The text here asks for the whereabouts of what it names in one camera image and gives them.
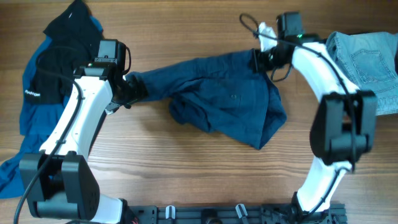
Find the navy blue shorts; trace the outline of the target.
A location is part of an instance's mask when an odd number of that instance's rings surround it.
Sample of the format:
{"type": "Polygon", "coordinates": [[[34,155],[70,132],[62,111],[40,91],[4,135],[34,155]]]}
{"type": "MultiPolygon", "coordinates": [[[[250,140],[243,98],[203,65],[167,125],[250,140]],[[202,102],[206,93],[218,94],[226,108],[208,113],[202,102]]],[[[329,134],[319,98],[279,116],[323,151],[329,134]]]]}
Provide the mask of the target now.
{"type": "Polygon", "coordinates": [[[126,80],[143,82],[145,101],[170,98],[169,111],[176,122],[262,149],[287,115],[277,87],[265,73],[254,71],[252,56],[252,50],[244,50],[195,58],[131,72],[126,80]]]}

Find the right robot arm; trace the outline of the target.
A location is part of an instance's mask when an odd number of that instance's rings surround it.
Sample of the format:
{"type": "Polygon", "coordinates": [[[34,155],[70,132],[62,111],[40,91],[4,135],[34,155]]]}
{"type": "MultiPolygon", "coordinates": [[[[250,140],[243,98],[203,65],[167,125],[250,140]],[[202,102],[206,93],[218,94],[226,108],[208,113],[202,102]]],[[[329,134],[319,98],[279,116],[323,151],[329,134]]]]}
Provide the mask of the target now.
{"type": "Polygon", "coordinates": [[[292,202],[296,219],[314,218],[329,210],[344,175],[371,150],[376,96],[345,77],[319,36],[305,33],[299,12],[278,15],[276,31],[262,22],[252,33],[261,45],[254,54],[256,70],[275,72],[285,65],[296,69],[319,102],[309,137],[314,159],[292,202]]]}

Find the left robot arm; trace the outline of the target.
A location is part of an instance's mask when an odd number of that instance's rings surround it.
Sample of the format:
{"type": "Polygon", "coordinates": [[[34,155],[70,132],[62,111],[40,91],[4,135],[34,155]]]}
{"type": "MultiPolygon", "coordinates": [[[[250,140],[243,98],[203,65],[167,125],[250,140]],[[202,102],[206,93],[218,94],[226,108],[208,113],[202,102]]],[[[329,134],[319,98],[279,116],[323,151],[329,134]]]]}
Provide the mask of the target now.
{"type": "Polygon", "coordinates": [[[137,79],[124,76],[131,57],[126,45],[116,39],[99,43],[98,55],[84,62],[67,77],[39,67],[46,75],[73,85],[68,104],[49,138],[38,153],[25,154],[20,161],[23,193],[15,211],[19,222],[23,204],[36,218],[88,223],[139,223],[124,199],[101,194],[87,163],[88,155],[106,115],[147,96],[137,79]]]}

